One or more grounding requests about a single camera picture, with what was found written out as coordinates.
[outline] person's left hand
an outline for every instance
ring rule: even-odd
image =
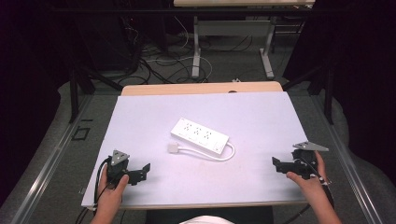
[[[107,164],[105,165],[97,192],[99,201],[96,215],[91,223],[111,223],[119,210],[122,193],[128,185],[128,180],[129,176],[124,175],[115,189],[107,189]]]

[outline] power strip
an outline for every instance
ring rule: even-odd
[[[177,122],[171,134],[217,154],[221,154],[229,139],[225,134],[184,118]]]

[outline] desk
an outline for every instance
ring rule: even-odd
[[[313,5],[315,0],[175,0],[176,7],[273,7]],[[194,59],[192,77],[199,76],[201,49],[199,48],[200,35],[254,35],[266,36],[265,46],[260,49],[262,64],[268,79],[274,79],[274,72],[268,58],[274,35],[276,17],[269,21],[198,21],[194,17]]]
[[[176,141],[170,131],[181,117],[229,135],[234,157],[217,162],[168,153],[167,144]],[[113,149],[131,155],[129,170],[151,163],[148,179],[126,188],[121,208],[304,203],[299,188],[276,172],[272,157],[291,161],[291,145],[305,140],[290,98],[276,82],[126,87],[81,205],[92,206],[96,169]],[[222,155],[229,152],[226,147]]]

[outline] finger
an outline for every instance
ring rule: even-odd
[[[324,160],[317,151],[315,151],[315,155],[317,156],[318,161],[318,173],[327,181]]]
[[[115,189],[115,191],[119,194],[122,195],[122,193],[125,190],[125,187],[128,185],[128,181],[129,181],[129,176],[128,175],[123,175],[119,184],[117,185],[117,188]]]
[[[102,174],[100,176],[98,193],[102,192],[102,190],[106,187],[106,185],[107,185],[107,164],[105,164],[105,166],[103,167]]]
[[[287,172],[286,177],[292,181],[294,181],[298,186],[302,187],[304,180],[294,172]]]

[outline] hand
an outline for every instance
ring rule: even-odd
[[[107,189],[107,164],[105,165],[97,192],[99,202],[96,215],[91,223],[111,223],[119,210],[122,193],[128,185],[128,180],[129,176],[124,175],[115,189]]]
[[[317,151],[315,151],[315,154],[318,161],[318,173],[326,182],[329,182],[326,176],[324,161]],[[300,187],[306,200],[314,209],[319,223],[341,223],[341,220],[335,213],[334,209],[332,209],[332,205],[330,204],[326,193],[316,176],[305,180],[293,172],[288,172],[286,177],[294,181]]]
[[[318,161],[318,173],[323,177],[326,182],[328,182],[324,161],[317,151],[315,151],[315,154]],[[308,180],[304,180],[299,175],[293,172],[288,172],[286,174],[286,177],[294,181],[301,188],[303,195],[309,203],[312,203],[317,198],[321,198],[323,196],[326,197],[326,194],[323,191],[323,188],[317,177],[311,177]]]

